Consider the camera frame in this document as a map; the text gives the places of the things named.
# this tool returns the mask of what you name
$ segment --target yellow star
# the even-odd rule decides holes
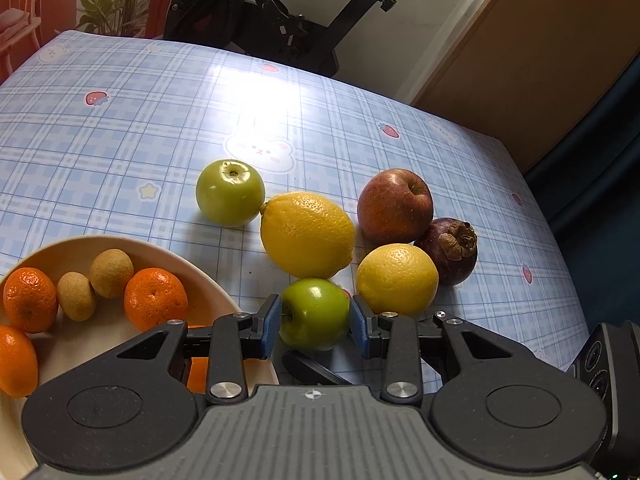
[[[138,188],[138,190],[142,200],[153,200],[160,192],[160,188],[154,186],[151,182],[147,182],[144,186]]]

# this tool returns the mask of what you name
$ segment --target checkered pattern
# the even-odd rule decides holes
[[[264,253],[259,220],[221,229],[194,198],[199,172],[226,156],[225,139],[253,128],[294,149],[292,170],[261,171],[269,197],[312,190],[356,221],[367,181],[402,167],[430,185],[436,216],[471,222],[476,270],[441,288],[437,306],[559,367],[588,336],[558,246],[497,140],[334,80],[206,47],[80,32],[47,47],[58,59],[36,54],[0,88],[3,272],[60,238],[126,234],[187,258],[255,311],[292,278]],[[88,105],[90,92],[108,96]],[[364,254],[359,234],[354,262],[334,281],[353,291]],[[380,363],[361,362],[349,342],[318,359],[380,387]],[[427,391],[440,384],[426,365],[424,380]]]

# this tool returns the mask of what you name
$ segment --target bowl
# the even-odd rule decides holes
[[[70,271],[88,275],[93,259],[107,249],[125,251],[136,271],[161,267],[174,273],[189,298],[187,322],[209,325],[219,316],[240,312],[229,295],[209,276],[187,260],[153,244],[132,238],[85,235],[67,238],[41,248],[23,259],[0,282],[19,267],[36,267],[57,283]],[[0,296],[0,324],[9,324]],[[122,298],[98,298],[91,319],[78,323],[58,310],[56,322],[47,333],[31,335],[38,355],[39,384],[114,348],[138,334],[124,314]],[[270,361],[246,360],[244,370],[249,389],[256,384],[278,384]],[[0,479],[19,480],[36,467],[27,441],[22,435],[20,413],[25,399],[12,399],[0,391]]]

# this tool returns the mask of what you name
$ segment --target curtain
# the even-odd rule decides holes
[[[589,329],[640,323],[640,56],[525,179]]]

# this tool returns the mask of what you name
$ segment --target white wall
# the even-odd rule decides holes
[[[282,0],[292,14],[328,25],[349,0]],[[389,12],[373,7],[337,47],[339,80],[409,102],[426,78],[425,67],[455,24],[478,0],[397,0]],[[446,34],[440,33],[447,24]]]

